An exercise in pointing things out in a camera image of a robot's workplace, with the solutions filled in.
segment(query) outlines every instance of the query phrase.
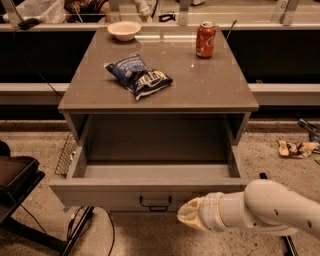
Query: bowl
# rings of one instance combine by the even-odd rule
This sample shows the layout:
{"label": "bowl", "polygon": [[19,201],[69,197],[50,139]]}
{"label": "bowl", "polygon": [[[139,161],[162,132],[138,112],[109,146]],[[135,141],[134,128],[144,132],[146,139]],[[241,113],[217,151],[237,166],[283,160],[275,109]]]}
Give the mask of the bowl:
{"label": "bowl", "polygon": [[130,41],[141,29],[141,25],[134,21],[120,21],[108,26],[108,32],[120,41]]}

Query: debris on floor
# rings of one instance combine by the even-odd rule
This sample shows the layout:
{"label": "debris on floor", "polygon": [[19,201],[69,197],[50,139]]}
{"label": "debris on floor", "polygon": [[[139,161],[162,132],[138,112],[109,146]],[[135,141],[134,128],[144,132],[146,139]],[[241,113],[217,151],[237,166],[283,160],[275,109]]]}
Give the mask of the debris on floor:
{"label": "debris on floor", "polygon": [[288,142],[285,140],[278,140],[279,153],[281,156],[293,158],[307,158],[312,155],[315,148],[320,144],[317,142]]}

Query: blue chip bag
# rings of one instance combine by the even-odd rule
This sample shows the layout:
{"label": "blue chip bag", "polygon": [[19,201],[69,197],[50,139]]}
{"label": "blue chip bag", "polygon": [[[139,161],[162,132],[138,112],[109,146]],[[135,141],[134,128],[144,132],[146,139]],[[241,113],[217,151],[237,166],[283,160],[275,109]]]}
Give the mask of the blue chip bag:
{"label": "blue chip bag", "polygon": [[141,96],[161,90],[173,81],[161,71],[147,68],[139,54],[106,65],[105,68],[131,91],[137,100]]}

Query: open drawer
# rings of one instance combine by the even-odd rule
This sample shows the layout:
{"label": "open drawer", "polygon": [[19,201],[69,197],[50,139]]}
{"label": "open drawer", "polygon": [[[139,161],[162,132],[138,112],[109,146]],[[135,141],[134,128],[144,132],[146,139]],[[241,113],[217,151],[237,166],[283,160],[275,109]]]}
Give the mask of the open drawer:
{"label": "open drawer", "polygon": [[91,114],[66,180],[50,187],[68,206],[177,211],[209,192],[242,191],[237,147],[218,114]]}

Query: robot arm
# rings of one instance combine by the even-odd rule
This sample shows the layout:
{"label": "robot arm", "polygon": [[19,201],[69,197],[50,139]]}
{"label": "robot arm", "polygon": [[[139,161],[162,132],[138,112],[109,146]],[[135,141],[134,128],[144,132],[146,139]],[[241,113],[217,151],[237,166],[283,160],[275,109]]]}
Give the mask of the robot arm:
{"label": "robot arm", "polygon": [[288,236],[300,229],[320,238],[320,205],[271,180],[254,180],[244,192],[194,198],[180,208],[178,219],[201,230]]}
{"label": "robot arm", "polygon": [[131,3],[136,6],[137,13],[142,21],[152,22],[151,11],[146,0],[131,0]]}

